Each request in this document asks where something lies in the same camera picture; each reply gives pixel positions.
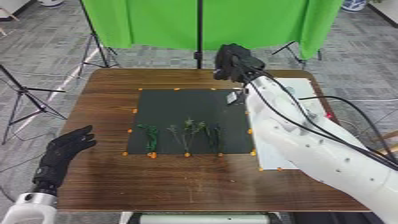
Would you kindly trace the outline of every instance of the light stand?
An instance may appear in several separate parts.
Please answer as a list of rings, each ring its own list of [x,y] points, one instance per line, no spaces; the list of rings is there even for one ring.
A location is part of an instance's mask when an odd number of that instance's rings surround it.
[[[302,70],[305,69],[305,66],[307,66],[307,60],[302,60],[296,55],[295,55],[295,52],[289,48],[291,44],[295,43],[295,41],[291,41],[280,48],[279,50],[272,53],[272,55],[275,55],[284,49],[288,49],[289,53],[291,53],[291,56],[295,58],[295,61],[298,62],[298,64],[302,65]],[[321,61],[321,52],[318,50],[318,60]]]
[[[65,120],[65,117],[62,116],[62,114],[58,113],[58,111],[48,106],[48,104],[42,102],[42,100],[37,98],[37,96],[30,93],[30,91],[42,91],[42,92],[50,92],[50,93],[64,93],[65,91],[60,91],[60,90],[51,90],[51,89],[39,89],[39,88],[28,88],[26,86],[21,85],[21,83],[18,82],[16,78],[12,77],[5,67],[2,66],[0,64],[0,71],[3,72],[16,88],[14,91],[16,91],[16,102],[14,102],[14,107],[12,107],[12,112],[10,112],[10,117],[9,117],[9,123],[7,123],[7,128],[5,128],[5,133],[3,133],[3,141],[2,141],[2,145],[5,144],[7,142],[7,137],[9,137],[9,129],[10,129],[10,126],[14,124],[18,124],[23,120],[26,120],[30,117],[34,117],[37,114],[41,113],[50,113],[53,114],[60,119]],[[26,96],[35,108],[37,108],[37,111],[28,114],[26,116],[23,116],[19,119],[14,120],[14,117],[16,117],[16,109],[18,109],[18,105],[19,105],[19,100],[21,100],[21,97]]]
[[[193,53],[195,68],[202,69],[202,0],[197,0],[197,51]]]
[[[83,66],[85,66],[85,65],[97,66],[99,68],[112,68],[113,66],[119,66],[119,63],[117,63],[117,61],[115,61],[115,55],[117,55],[117,53],[115,53],[115,50],[113,50],[110,47],[105,47],[110,58],[105,57],[105,52],[103,52],[101,42],[99,42],[99,38],[97,38],[97,34],[96,34],[96,30],[94,30],[94,26],[92,26],[92,22],[90,22],[90,18],[89,18],[89,14],[87,14],[87,10],[85,10],[85,6],[83,6],[83,1],[81,1],[81,0],[80,0],[80,5],[81,5],[83,16],[85,16],[85,20],[87,20],[89,28],[90,28],[90,36],[89,36],[89,41],[87,41],[87,46],[85,46],[85,51],[83,51],[83,58],[81,58],[81,62],[80,62],[78,78],[81,77],[81,72],[83,72]],[[87,54],[89,54],[89,50],[90,50],[90,43],[92,43],[92,40],[94,40],[96,48],[97,48],[97,51],[99,51],[99,56],[101,56],[103,65],[97,65],[97,64],[89,63],[89,62],[85,61],[85,59],[87,59]]]

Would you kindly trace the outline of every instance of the tripod stand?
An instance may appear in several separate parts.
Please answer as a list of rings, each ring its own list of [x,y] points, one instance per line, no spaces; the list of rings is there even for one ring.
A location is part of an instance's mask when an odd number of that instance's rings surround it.
[[[295,61],[298,62],[298,64],[302,65],[302,70],[305,69],[305,66],[307,66],[307,60],[302,60],[296,55],[295,55],[295,52],[289,48],[291,44],[295,43],[295,41],[291,41],[280,48],[279,50],[272,53],[272,55],[275,55],[284,49],[288,49],[289,53],[291,53],[291,56],[295,58]],[[318,60],[321,61],[321,52],[318,50]]]
[[[42,91],[42,92],[58,92],[58,93],[64,93],[65,91],[60,91],[60,90],[51,90],[51,89],[39,89],[39,88],[28,88],[21,85],[21,83],[18,82],[16,78],[12,77],[5,67],[2,66],[0,64],[0,71],[3,72],[16,88],[14,91],[16,91],[16,102],[14,102],[14,107],[12,107],[12,112],[10,112],[10,117],[9,117],[9,123],[7,123],[7,128],[5,128],[5,133],[3,133],[3,141],[2,141],[2,145],[5,144],[7,142],[7,137],[9,137],[9,129],[10,129],[10,126],[14,124],[18,124],[23,120],[26,120],[30,117],[34,117],[37,114],[41,113],[50,113],[53,114],[60,119],[65,120],[65,117],[62,116],[62,114],[58,113],[58,111],[48,106],[48,104],[44,103],[44,101],[37,98],[37,96],[30,93],[30,91]],[[19,119],[14,119],[16,117],[16,109],[18,109],[18,105],[19,105],[19,100],[21,100],[21,97],[26,96],[37,110],[32,114],[28,114],[26,116],[23,116]]]
[[[81,72],[83,72],[83,66],[85,65],[92,65],[92,66],[97,66],[99,68],[112,68],[113,66],[119,66],[119,63],[115,61],[115,50],[110,48],[110,47],[105,47],[101,46],[101,42],[99,42],[99,38],[97,38],[97,34],[96,34],[96,30],[94,30],[94,26],[92,26],[92,23],[90,23],[90,18],[89,18],[89,14],[87,14],[87,10],[85,10],[85,6],[83,6],[83,2],[80,0],[80,5],[81,5],[81,9],[83,9],[83,16],[85,16],[85,19],[87,19],[87,23],[89,23],[89,28],[90,28],[90,36],[89,36],[89,41],[87,41],[87,46],[85,46],[85,51],[83,51],[83,58],[81,58],[81,62],[80,62],[80,68],[78,68],[78,78],[81,77]],[[101,57],[101,61],[103,61],[103,65],[97,65],[94,63],[89,63],[85,61],[87,59],[87,54],[89,54],[89,50],[90,50],[90,43],[92,43],[92,40],[94,40],[94,43],[96,43],[96,48],[97,48],[97,52],[99,52],[99,57]],[[105,52],[103,52],[103,49],[106,49],[108,51],[108,58],[105,56]]]

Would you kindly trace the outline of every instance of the wall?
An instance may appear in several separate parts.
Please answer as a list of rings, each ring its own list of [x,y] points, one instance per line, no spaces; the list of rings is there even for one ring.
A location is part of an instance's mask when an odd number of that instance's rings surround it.
[[[398,0],[384,0],[382,3],[371,3],[378,11],[398,23]]]
[[[0,8],[5,8],[10,13],[21,8],[30,0],[0,0]],[[0,11],[0,18],[7,18],[7,14]]]

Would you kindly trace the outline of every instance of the cable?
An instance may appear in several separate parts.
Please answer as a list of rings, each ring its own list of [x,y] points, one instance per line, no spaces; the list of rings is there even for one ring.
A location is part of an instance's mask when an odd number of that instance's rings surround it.
[[[350,102],[396,102],[398,99],[385,99],[385,100],[350,100]]]
[[[353,127],[353,129],[355,129],[355,138],[359,137],[359,128],[357,128],[357,125],[350,122],[350,121],[346,121],[346,120],[343,120],[343,119],[339,119],[339,122],[341,123],[344,123],[344,124],[348,124],[352,127]]]
[[[394,154],[392,154],[391,149],[389,149],[389,146],[387,146],[387,142],[385,142],[385,140],[384,140],[384,138],[382,138],[380,131],[378,131],[376,126],[375,126],[375,124],[373,124],[373,122],[371,122],[371,120],[369,120],[368,115],[364,114],[364,112],[362,112],[362,110],[359,109],[359,107],[355,106],[355,104],[353,104],[346,99],[343,99],[343,98],[337,97],[337,96],[314,96],[314,97],[300,98],[300,100],[309,100],[309,99],[316,99],[316,98],[336,99],[336,100],[343,101],[343,102],[352,106],[352,108],[353,108],[355,111],[359,112],[359,114],[360,114],[360,116],[362,116],[362,118],[364,118],[364,120],[366,120],[366,122],[368,122],[368,124],[369,124],[369,127],[371,127],[371,129],[373,129],[373,132],[375,132],[375,134],[376,134],[376,138],[378,138],[380,143],[382,143],[382,147],[384,147],[384,149],[385,149],[385,151],[387,151],[387,155],[389,155],[391,161],[398,164],[398,161],[396,161],[396,158],[394,158]]]
[[[344,144],[350,148],[360,148],[360,147],[357,147],[355,145],[352,145],[316,124],[314,124],[314,122],[312,122],[312,119],[309,118],[309,116],[307,116],[307,114],[305,114],[305,112],[304,112],[304,109],[302,109],[302,106],[300,106],[300,103],[298,103],[298,101],[296,101],[296,98],[295,98],[295,96],[291,95],[291,93],[289,93],[289,91],[288,91],[288,89],[286,89],[286,87],[284,87],[284,85],[280,84],[280,82],[275,80],[275,78],[272,77],[272,74],[266,72],[266,71],[261,71],[264,74],[266,74],[266,77],[272,79],[272,81],[277,83],[277,85],[279,85],[279,87],[280,87],[280,89],[282,89],[282,91],[286,92],[286,94],[289,95],[289,98],[291,98],[291,100],[293,100],[293,102],[295,102],[295,105],[296,105],[296,107],[298,107],[298,110],[300,110],[300,113],[302,113],[302,115],[304,115],[304,117],[305,117],[305,120],[309,121],[309,123],[312,124],[312,126],[318,128],[318,130],[332,137],[332,139],[334,139],[334,141],[336,142],[339,142],[341,144]],[[380,153],[378,153],[378,151],[375,150],[375,149],[371,149],[369,147],[366,147],[368,148],[368,150],[371,150],[376,154],[378,154],[378,156],[382,156],[391,162],[392,162],[392,164],[398,166],[398,162],[396,162],[396,158],[394,158],[394,156],[392,156],[392,158],[387,158],[385,157],[385,155],[382,155]]]
[[[327,136],[325,134],[321,134],[320,132],[316,132],[314,130],[311,130],[305,126],[302,126],[282,114],[280,112],[277,111],[277,109],[272,107],[261,93],[259,93],[259,90],[257,90],[257,87],[256,85],[252,84],[252,81],[250,79],[247,78],[245,74],[243,74],[243,78],[245,78],[245,82],[250,84],[254,90],[256,90],[256,93],[257,93],[257,96],[263,100],[263,103],[266,104],[270,110],[273,111],[273,113],[282,117],[282,119],[291,123],[295,124],[305,131],[309,131],[311,133],[314,133],[316,135],[320,135],[323,138],[330,139],[332,141],[339,142],[341,144],[344,144],[364,156],[368,156],[378,163],[382,163],[392,170],[398,171],[398,164],[394,164],[387,159],[385,157],[380,157],[380,155],[375,154],[375,152],[368,151],[366,149],[362,149],[360,147],[346,144],[344,142],[341,142],[337,139],[334,139],[330,136]]]
[[[9,201],[14,203],[16,199],[9,196],[9,193],[7,193],[2,185],[0,185],[0,192],[2,192],[3,196],[5,196],[5,198],[9,199]]]
[[[25,160],[21,163],[18,163],[16,165],[12,165],[12,166],[7,167],[5,169],[2,169],[2,170],[0,170],[0,174],[2,174],[7,170],[10,170],[10,169],[14,169],[18,166],[21,166],[25,163],[28,163],[32,160],[35,160],[37,158],[41,158],[42,155],[44,155],[44,152],[42,152],[37,156],[34,156],[28,160]],[[14,200],[14,198],[10,197],[10,195],[9,195],[9,193],[7,193],[5,188],[3,188],[2,185],[0,185],[0,192],[2,192],[3,196],[5,196],[5,198],[9,199],[9,201],[14,202],[16,200]]]

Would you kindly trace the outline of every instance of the black cable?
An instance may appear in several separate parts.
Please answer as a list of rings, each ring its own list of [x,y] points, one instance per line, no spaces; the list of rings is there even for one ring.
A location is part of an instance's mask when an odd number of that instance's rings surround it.
[[[343,101],[343,102],[352,106],[352,108],[357,110],[357,112],[359,112],[359,114],[360,114],[360,116],[362,116],[362,118],[364,118],[364,120],[366,120],[366,122],[368,122],[368,124],[369,124],[369,128],[371,128],[371,130],[373,130],[373,132],[375,132],[375,134],[376,134],[376,138],[378,138],[378,140],[380,140],[382,147],[384,147],[384,149],[385,149],[385,151],[387,151],[387,155],[389,155],[389,157],[391,157],[391,161],[392,161],[394,163],[398,163],[396,158],[394,158],[394,154],[392,154],[392,152],[391,152],[391,149],[389,149],[389,146],[387,146],[387,143],[385,143],[385,140],[384,140],[384,138],[382,138],[382,134],[380,134],[378,128],[376,128],[376,126],[375,126],[375,124],[373,124],[373,122],[371,122],[371,120],[369,120],[368,115],[364,114],[362,110],[360,110],[359,107],[355,106],[355,104],[353,104],[346,99],[343,99],[343,98],[337,97],[337,96],[314,96],[314,97],[300,98],[300,100],[311,100],[311,99],[318,99],[318,98],[336,99],[336,100]]]
[[[18,163],[16,165],[12,165],[12,166],[7,167],[5,169],[2,169],[2,170],[0,170],[0,174],[2,174],[7,170],[10,170],[10,169],[14,169],[18,166],[21,166],[25,163],[28,163],[32,160],[35,160],[37,158],[41,158],[42,155],[44,155],[44,152],[42,152],[37,156],[34,156],[28,160],[25,160],[21,163]],[[0,192],[2,192],[3,196],[5,196],[5,198],[9,199],[9,201],[14,202],[14,198],[9,196],[9,193],[7,193],[7,191],[5,191],[2,185],[0,185]]]
[[[256,85],[252,84],[252,81],[249,79],[249,77],[245,76],[243,74],[243,78],[245,78],[245,82],[250,84],[254,90],[256,90],[256,93],[257,93],[257,96],[263,100],[263,103],[266,104],[268,108],[272,109],[273,113],[282,117],[282,119],[291,123],[295,124],[305,131],[309,131],[311,133],[314,133],[316,135],[320,135],[323,138],[327,138],[328,140],[339,142],[343,145],[346,145],[352,149],[355,149],[355,151],[366,155],[376,162],[380,162],[392,170],[398,171],[398,164],[394,164],[384,157],[380,157],[375,153],[371,153],[366,149],[362,149],[360,147],[357,147],[355,145],[352,144],[346,144],[344,142],[341,142],[337,139],[334,139],[328,135],[325,135],[323,133],[316,132],[314,130],[311,130],[305,126],[302,126],[282,114],[280,112],[277,111],[277,109],[272,107],[261,93],[259,93],[259,90],[257,90],[257,87]]]
[[[2,185],[0,185],[0,192],[2,192],[3,196],[5,196],[5,198],[9,199],[9,201],[14,203],[16,199],[9,196],[9,193],[7,193]]]
[[[334,137],[334,139],[337,140],[337,142],[341,143],[341,144],[344,144],[348,147],[357,147],[357,146],[353,146],[316,124],[314,124],[314,122],[312,122],[312,119],[309,118],[309,116],[307,116],[307,114],[305,114],[305,112],[304,112],[304,110],[302,110],[302,107],[300,107],[300,103],[298,103],[298,101],[296,101],[296,98],[295,98],[295,96],[291,95],[291,93],[289,93],[289,91],[288,91],[288,89],[286,89],[286,87],[284,87],[284,85],[280,84],[280,82],[275,80],[275,78],[272,77],[272,74],[266,72],[266,71],[263,71],[264,72],[264,74],[268,75],[266,77],[272,79],[272,81],[277,83],[277,85],[279,85],[279,87],[280,87],[280,89],[282,89],[282,91],[286,92],[286,94],[289,95],[289,98],[291,98],[291,100],[293,100],[293,102],[295,102],[295,105],[296,105],[296,107],[298,107],[298,110],[300,110],[300,113],[302,113],[302,115],[304,115],[304,117],[305,117],[305,119],[307,119],[307,121],[309,121],[309,123],[312,124],[312,126],[318,128],[318,130],[328,135],[328,136],[332,136]],[[394,164],[398,164],[398,162],[396,162],[396,159],[394,159],[394,156],[392,156],[392,159],[389,158],[389,157],[385,157],[385,155],[375,150],[375,149],[371,149],[369,147],[366,147],[368,148],[368,150],[371,150],[376,154],[378,154],[378,156],[382,156]]]

